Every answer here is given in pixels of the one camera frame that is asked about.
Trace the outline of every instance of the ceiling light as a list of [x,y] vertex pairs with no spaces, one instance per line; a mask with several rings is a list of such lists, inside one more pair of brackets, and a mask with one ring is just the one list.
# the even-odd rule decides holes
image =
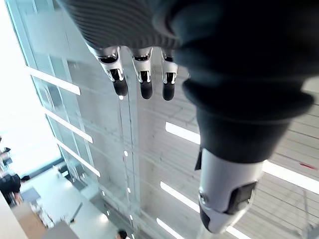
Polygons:
[[[194,133],[185,128],[176,126],[169,122],[166,122],[165,129],[169,133],[172,133],[181,138],[187,139],[191,142],[200,144],[200,136],[197,133]],[[296,173],[292,170],[289,170],[287,168],[281,167],[277,164],[274,164],[268,161],[264,162],[263,171],[275,177],[283,179],[287,182],[295,184],[299,187],[305,188],[309,191],[319,194],[319,181],[306,177],[302,174]]]
[[37,78],[40,78],[46,82],[49,82],[53,85],[56,85],[58,87],[61,87],[67,91],[70,91],[72,93],[75,93],[77,95],[81,95],[81,92],[80,92],[80,88],[76,85],[73,85],[67,81],[63,81],[59,78],[56,78],[54,76],[51,76],[49,74],[46,74],[42,71],[39,71],[39,70],[36,70],[36,69],[33,69],[31,67],[28,67],[26,66],[26,70],[28,71],[28,74],[32,75],[32,76],[35,76]]
[[107,217],[104,213],[102,213],[101,216],[100,216],[100,220],[101,220],[101,222],[105,223],[105,222],[107,222],[109,219],[108,219],[108,217]]
[[243,234],[242,232],[238,231],[233,227],[228,227],[226,231],[238,239],[251,239],[249,236]]
[[200,136],[197,133],[194,133],[194,132],[187,130],[185,128],[176,126],[176,125],[169,123],[169,122],[166,122],[165,129],[169,133],[172,133],[176,136],[184,138],[184,139],[191,141],[193,143],[200,144]]
[[79,130],[77,127],[71,125],[69,122],[65,121],[64,119],[60,118],[56,114],[52,113],[51,111],[47,110],[45,107],[43,107],[43,111],[47,116],[50,116],[52,119],[58,121],[61,125],[64,127],[67,127],[69,130],[75,132],[77,135],[81,136],[85,140],[89,141],[90,143],[93,143],[93,139],[90,135],[87,133]]
[[175,237],[176,239],[184,239],[180,234],[178,234],[177,232],[175,232],[172,228],[170,228],[167,224],[165,224],[162,220],[160,220],[159,218],[156,218],[157,223],[165,230],[167,231],[169,234],[171,234],[173,237]]
[[173,197],[175,197],[176,199],[180,200],[182,203],[184,203],[185,205],[189,206],[190,208],[192,208],[194,211],[199,213],[199,205],[195,202],[193,202],[192,200],[188,199],[187,197],[185,197],[183,194],[179,193],[178,191],[176,191],[174,188],[171,188],[169,185],[167,185],[164,182],[160,182],[160,187],[168,192],[169,194],[171,194]]
[[319,181],[306,177],[300,173],[296,173],[287,168],[281,167],[269,161],[264,162],[263,171],[277,178],[295,184],[299,187],[319,194]]
[[[199,205],[196,204],[195,202],[193,202],[191,199],[185,197],[182,193],[176,191],[174,188],[171,188],[169,185],[167,185],[164,182],[160,182],[160,187],[164,191],[168,192],[173,197],[180,200],[182,203],[184,203],[185,205],[189,206],[194,211],[199,213]],[[233,236],[237,237],[238,239],[251,239],[233,227],[228,227],[226,231],[229,232],[230,234],[232,234]]]
[[55,141],[61,148],[63,148],[65,151],[67,151],[69,154],[71,154],[75,159],[77,159],[85,167],[90,169],[96,176],[101,177],[100,172],[96,168],[94,168],[91,164],[89,164],[87,161],[85,161],[83,158],[81,158],[79,155],[77,155],[75,152],[73,152],[69,147],[67,147],[64,143],[59,141],[57,138],[55,139]]

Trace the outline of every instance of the glass wall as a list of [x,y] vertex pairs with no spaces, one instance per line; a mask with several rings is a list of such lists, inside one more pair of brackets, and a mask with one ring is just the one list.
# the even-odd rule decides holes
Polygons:
[[60,159],[52,130],[41,110],[32,79],[24,72],[24,58],[5,3],[0,3],[0,147],[11,149],[11,169],[29,174]]

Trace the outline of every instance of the white ceiling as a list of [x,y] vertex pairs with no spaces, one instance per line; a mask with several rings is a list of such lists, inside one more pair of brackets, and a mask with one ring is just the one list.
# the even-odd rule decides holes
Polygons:
[[[17,8],[28,9],[29,5],[22,2]],[[111,81],[63,11],[49,7],[36,12],[33,7],[21,14],[28,32],[28,41],[22,43],[22,48],[25,52],[26,49],[32,51],[27,56],[29,65],[80,87],[80,96],[59,89],[63,104],[53,99],[55,108],[50,107],[50,102],[45,103],[43,94],[39,96],[49,110],[93,138],[91,144],[51,120],[56,137],[100,171],[101,178],[97,180],[106,192],[105,200],[126,217],[133,215],[133,226],[153,238],[171,238],[157,225],[156,218],[185,239],[196,238],[201,226],[199,214],[160,188],[163,181],[197,202],[200,171],[195,172],[194,166],[199,146],[165,130],[168,121],[198,133],[195,108],[181,90],[187,71],[180,68],[175,97],[166,102],[161,96],[160,51],[155,50],[152,56],[154,93],[150,100],[144,100],[131,57],[124,48],[129,94],[120,101]],[[22,31],[21,26],[18,34],[22,35]],[[54,87],[37,78],[34,82],[38,90]],[[316,104],[308,114],[293,121],[270,160],[319,180],[319,94],[313,95]],[[265,173],[251,210],[235,228],[252,239],[297,238],[294,235],[305,228],[306,218],[313,225],[319,223],[319,195]],[[225,233],[217,238],[235,237]]]

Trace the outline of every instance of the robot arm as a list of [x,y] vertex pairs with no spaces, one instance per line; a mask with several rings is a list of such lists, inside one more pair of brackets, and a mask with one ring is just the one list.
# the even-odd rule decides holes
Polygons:
[[[60,2],[118,94],[126,94],[127,85],[114,46],[163,49],[165,100],[174,93],[174,50],[174,61],[191,75],[183,89],[196,106],[201,135],[196,164],[201,219],[213,233],[236,223],[252,203],[264,160],[291,119],[313,102],[301,87],[318,74],[319,39],[313,26],[319,6],[302,0]],[[133,56],[139,82],[149,86],[149,58]]]

